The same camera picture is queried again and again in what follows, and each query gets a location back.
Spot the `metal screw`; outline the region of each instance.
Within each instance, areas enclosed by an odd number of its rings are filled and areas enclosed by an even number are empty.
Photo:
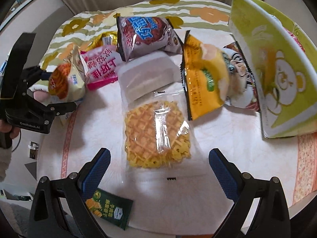
[[[249,173],[243,173],[242,176],[243,176],[244,179],[250,179],[251,178],[251,175]]]
[[[279,183],[279,182],[280,182],[280,180],[279,180],[277,177],[273,177],[272,180],[273,180],[273,182],[275,182],[275,183]]]
[[[73,172],[73,173],[71,173],[68,177],[69,177],[70,179],[75,179],[77,176],[78,176],[78,173]]]
[[[47,180],[47,177],[46,176],[43,176],[41,179],[40,179],[40,182],[46,182]]]

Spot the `person's sleeve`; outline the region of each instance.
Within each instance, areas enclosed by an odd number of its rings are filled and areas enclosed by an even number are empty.
[[[12,148],[2,149],[0,148],[0,182],[2,182],[6,176],[5,171],[8,169],[11,162]]]

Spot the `floral tablecloth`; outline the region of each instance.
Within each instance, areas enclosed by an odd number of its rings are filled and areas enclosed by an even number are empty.
[[[204,43],[223,47],[233,41],[227,26],[229,14],[230,6],[212,0],[158,0],[108,12],[83,12],[57,30],[41,67],[51,72],[73,44],[85,48],[104,31],[116,30],[118,15],[168,17],[178,34],[190,29]],[[173,60],[180,63],[181,55],[173,56]],[[38,83],[35,89],[45,87],[47,83]],[[259,113],[233,107],[222,107],[193,124],[206,162],[209,151],[219,148],[242,172],[261,179],[278,176],[288,206],[317,189],[317,134],[267,140],[262,137]],[[38,176],[65,178],[106,147],[112,161],[99,187],[134,200],[129,226],[166,234],[214,233],[232,202],[226,199],[208,163],[206,176],[122,183],[122,125],[118,83],[88,92],[68,126],[54,121],[42,144]]]

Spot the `bear ear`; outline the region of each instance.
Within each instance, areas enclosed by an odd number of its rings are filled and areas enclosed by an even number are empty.
[[[303,92],[306,88],[305,76],[301,72],[296,73],[297,91]]]
[[[282,51],[277,51],[276,52],[276,58],[284,58],[284,54]]]

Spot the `black cable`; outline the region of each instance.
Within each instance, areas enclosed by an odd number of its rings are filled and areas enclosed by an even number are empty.
[[[19,138],[19,141],[18,141],[18,144],[16,145],[16,147],[12,150],[12,152],[14,152],[17,148],[18,148],[18,146],[19,146],[19,144],[20,144],[20,141],[21,141],[21,130],[20,130],[20,138]]]

